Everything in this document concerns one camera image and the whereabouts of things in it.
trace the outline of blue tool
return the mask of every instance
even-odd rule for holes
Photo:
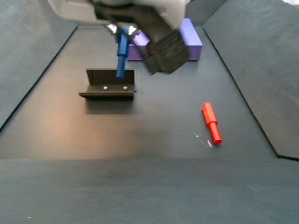
[[[127,55],[129,55],[130,42],[127,35],[121,32],[118,36],[118,65],[117,65],[117,77],[121,79],[126,78],[126,66],[127,66]]]

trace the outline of black bracket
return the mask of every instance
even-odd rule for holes
[[[135,97],[135,70],[126,70],[126,78],[117,78],[117,69],[89,69],[89,91],[79,93],[87,99]]]

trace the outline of dark gray floor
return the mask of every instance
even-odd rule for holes
[[[201,62],[173,75],[135,69],[134,101],[86,101],[86,68],[117,67],[105,28],[81,27],[0,133],[2,158],[274,158],[221,58],[202,31]],[[210,145],[202,104],[213,102],[223,145]]]
[[[0,162],[2,223],[298,224],[297,162]]]
[[[277,154],[299,158],[299,10],[229,0],[205,25]]]
[[[153,77],[133,63],[135,101],[86,102],[85,68],[114,67],[117,46],[103,29],[79,28],[0,133],[3,223],[298,223],[299,164],[276,158],[198,31],[201,63]]]

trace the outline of purple block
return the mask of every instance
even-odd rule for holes
[[[193,21],[186,18],[182,21],[182,37],[185,40],[185,44],[187,45],[191,53],[190,60],[199,60],[202,56],[202,40],[199,38],[199,35],[194,29]],[[146,45],[149,43],[147,36],[141,32],[139,35],[135,36],[135,43],[139,45],[139,47],[145,50]],[[130,61],[141,61],[143,60],[135,45],[130,45],[130,51],[129,51],[129,57],[127,60]]]

